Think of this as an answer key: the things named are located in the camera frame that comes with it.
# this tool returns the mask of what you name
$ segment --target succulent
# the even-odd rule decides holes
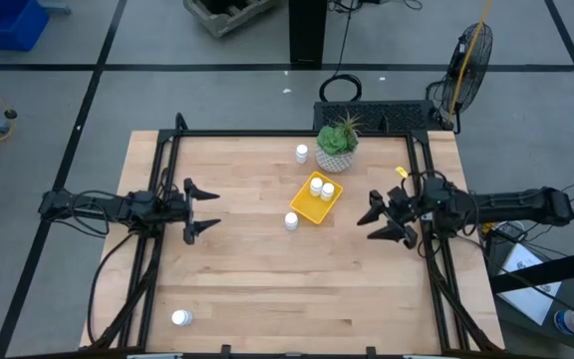
[[[356,127],[359,125],[359,117],[351,117],[347,111],[347,117],[341,118],[340,122],[333,126],[325,126],[318,134],[318,146],[327,155],[340,155],[353,152],[358,145]]]

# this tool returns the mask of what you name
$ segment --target wooden table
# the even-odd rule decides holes
[[[132,134],[119,194],[147,188],[156,136]],[[301,217],[290,232],[283,227],[289,202],[318,169],[313,154],[298,165],[295,148],[306,144],[313,150],[315,141],[181,139],[174,180],[181,186],[192,178],[201,189],[219,193],[220,199],[196,202],[194,209],[196,219],[222,223],[192,246],[182,240],[183,224],[167,226],[147,351],[213,353],[230,344],[235,353],[359,354],[366,346],[379,354],[439,353],[425,261],[402,243],[367,240],[383,221],[356,226],[368,209],[369,190],[386,193],[400,183],[395,167],[410,167],[405,140],[361,138],[353,167],[330,175],[344,191],[323,223]],[[435,168],[464,189],[453,134],[430,133],[430,147]],[[103,255],[126,232],[114,225]],[[126,300],[136,243],[119,250],[100,276],[96,335]],[[464,307],[503,346],[479,249],[452,240],[451,253]],[[190,326],[172,324],[177,309],[193,313]],[[451,317],[447,304],[445,313]],[[130,343],[136,343],[140,319],[138,309]],[[449,326],[456,346],[452,320]],[[82,344],[87,343],[84,335]]]

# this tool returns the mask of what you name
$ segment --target potted plant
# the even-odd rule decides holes
[[[338,173],[348,169],[354,160],[354,153],[358,147],[356,127],[359,117],[341,119],[333,126],[325,126],[318,134],[316,149],[316,162],[321,169]]]

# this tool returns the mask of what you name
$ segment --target blue bin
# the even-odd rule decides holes
[[[37,0],[0,0],[0,49],[29,51],[47,23]]]

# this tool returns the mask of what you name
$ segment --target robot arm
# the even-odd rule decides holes
[[[192,199],[215,199],[219,195],[198,189],[191,179],[185,179],[183,189],[184,193],[173,190],[167,198],[144,190],[110,198],[87,195],[102,193],[94,190],[81,194],[72,194],[65,189],[51,190],[44,193],[39,212],[42,219],[49,221],[82,217],[122,223],[130,231],[147,236],[155,235],[160,224],[184,221],[183,240],[194,244],[196,236],[219,223],[220,219],[193,220]]]
[[[568,195],[560,190],[543,187],[520,192],[470,194],[458,189],[440,174],[439,177],[420,176],[420,194],[409,197],[403,187],[396,186],[387,195],[388,203],[376,191],[369,193],[369,211],[358,225],[374,222],[383,214],[387,225],[368,235],[371,239],[400,241],[408,248],[416,246],[418,234],[408,225],[423,215],[432,213],[436,234],[454,237],[468,224],[505,220],[533,220],[542,224],[563,226],[574,218]]]

